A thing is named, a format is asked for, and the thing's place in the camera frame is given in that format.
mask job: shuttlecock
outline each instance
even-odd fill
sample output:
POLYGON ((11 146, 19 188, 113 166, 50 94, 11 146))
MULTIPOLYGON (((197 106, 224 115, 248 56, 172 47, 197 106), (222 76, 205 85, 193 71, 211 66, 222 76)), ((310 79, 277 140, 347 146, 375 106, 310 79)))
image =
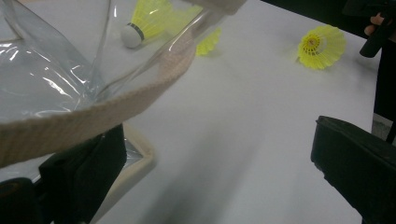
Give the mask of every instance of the shuttlecock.
MULTIPOLYGON (((190 21, 192 21, 200 12, 202 8, 199 6, 192 6, 187 9, 174 9, 170 14, 165 24, 165 31, 169 35, 177 35, 183 28, 185 28, 190 21)), ((214 32, 206 36, 196 46, 196 55, 206 55, 219 42, 219 36, 221 35, 221 29, 217 28, 214 32)))
POLYGON ((131 22, 121 30, 123 44, 136 48, 143 40, 163 32, 165 19, 171 10, 168 0, 137 0, 131 22))
POLYGON ((298 46, 300 62, 312 69, 324 69, 340 59, 346 43, 344 34, 338 28, 318 26, 303 36, 298 46))

